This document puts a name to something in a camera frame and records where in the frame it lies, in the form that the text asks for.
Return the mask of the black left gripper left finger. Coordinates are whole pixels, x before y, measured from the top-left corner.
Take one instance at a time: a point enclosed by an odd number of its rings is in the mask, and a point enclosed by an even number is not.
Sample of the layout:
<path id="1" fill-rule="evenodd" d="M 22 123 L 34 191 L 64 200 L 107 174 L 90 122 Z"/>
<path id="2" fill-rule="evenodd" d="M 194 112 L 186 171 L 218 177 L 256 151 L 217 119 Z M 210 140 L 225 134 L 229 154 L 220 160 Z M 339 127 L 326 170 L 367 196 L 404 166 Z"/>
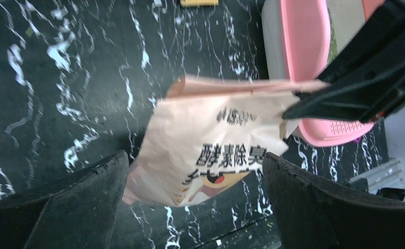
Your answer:
<path id="1" fill-rule="evenodd" d="M 0 248 L 108 248 L 128 169 L 120 150 L 0 200 Z"/>

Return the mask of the cat litter bag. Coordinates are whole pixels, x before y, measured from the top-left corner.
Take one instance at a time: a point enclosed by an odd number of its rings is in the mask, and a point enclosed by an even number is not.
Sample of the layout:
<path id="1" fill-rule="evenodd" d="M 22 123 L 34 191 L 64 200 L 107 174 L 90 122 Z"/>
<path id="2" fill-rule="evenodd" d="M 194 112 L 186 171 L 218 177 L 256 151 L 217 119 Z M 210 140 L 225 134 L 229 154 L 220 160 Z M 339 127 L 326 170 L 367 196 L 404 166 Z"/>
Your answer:
<path id="1" fill-rule="evenodd" d="M 266 153 L 282 155 L 298 119 L 282 114 L 297 93 L 320 80 L 244 83 L 196 76 L 174 82 L 157 102 L 131 165 L 123 201 L 196 205 L 260 170 Z"/>

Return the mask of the purple litter scoop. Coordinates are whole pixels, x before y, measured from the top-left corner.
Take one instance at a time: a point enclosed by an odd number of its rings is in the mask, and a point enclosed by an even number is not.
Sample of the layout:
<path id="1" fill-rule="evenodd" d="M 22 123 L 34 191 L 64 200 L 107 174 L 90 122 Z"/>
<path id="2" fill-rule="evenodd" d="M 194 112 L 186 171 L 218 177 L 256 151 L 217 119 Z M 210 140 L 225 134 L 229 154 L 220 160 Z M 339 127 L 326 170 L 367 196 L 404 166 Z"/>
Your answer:
<path id="1" fill-rule="evenodd" d="M 362 139 L 363 139 L 363 136 L 360 136 L 360 137 L 354 139 L 353 142 L 358 144 L 362 141 Z"/>

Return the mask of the pink cat litter box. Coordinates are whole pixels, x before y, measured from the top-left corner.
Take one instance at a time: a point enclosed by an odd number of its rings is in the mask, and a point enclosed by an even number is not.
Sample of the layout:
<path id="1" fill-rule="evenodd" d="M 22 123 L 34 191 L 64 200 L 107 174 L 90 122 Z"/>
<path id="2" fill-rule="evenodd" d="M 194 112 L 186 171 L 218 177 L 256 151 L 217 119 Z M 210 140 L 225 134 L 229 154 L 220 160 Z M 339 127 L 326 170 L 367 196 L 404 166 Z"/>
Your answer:
<path id="1" fill-rule="evenodd" d="M 331 22 L 326 1 L 267 0 L 261 17 L 270 79 L 312 80 L 327 66 Z M 304 118 L 290 134 L 316 147 L 331 147 L 359 139 L 373 126 Z"/>

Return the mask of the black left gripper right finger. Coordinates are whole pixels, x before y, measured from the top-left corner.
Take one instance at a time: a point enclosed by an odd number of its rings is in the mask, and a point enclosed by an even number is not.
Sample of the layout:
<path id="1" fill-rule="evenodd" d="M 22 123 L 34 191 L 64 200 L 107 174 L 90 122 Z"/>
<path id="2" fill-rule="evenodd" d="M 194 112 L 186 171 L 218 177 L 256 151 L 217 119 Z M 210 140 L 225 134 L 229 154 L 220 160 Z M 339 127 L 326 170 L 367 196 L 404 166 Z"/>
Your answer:
<path id="1" fill-rule="evenodd" d="M 371 194 L 273 153 L 262 171 L 283 248 L 405 248 L 405 189 Z"/>

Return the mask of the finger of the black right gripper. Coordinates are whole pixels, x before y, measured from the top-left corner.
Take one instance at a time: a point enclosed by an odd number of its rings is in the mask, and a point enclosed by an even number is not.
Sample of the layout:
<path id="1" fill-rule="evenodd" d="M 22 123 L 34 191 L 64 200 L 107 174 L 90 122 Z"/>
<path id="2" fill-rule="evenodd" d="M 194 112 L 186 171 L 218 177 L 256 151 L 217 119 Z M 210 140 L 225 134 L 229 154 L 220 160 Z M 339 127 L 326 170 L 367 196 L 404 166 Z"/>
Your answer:
<path id="1" fill-rule="evenodd" d="M 374 122 L 405 107 L 405 1 L 385 1 L 284 119 Z"/>

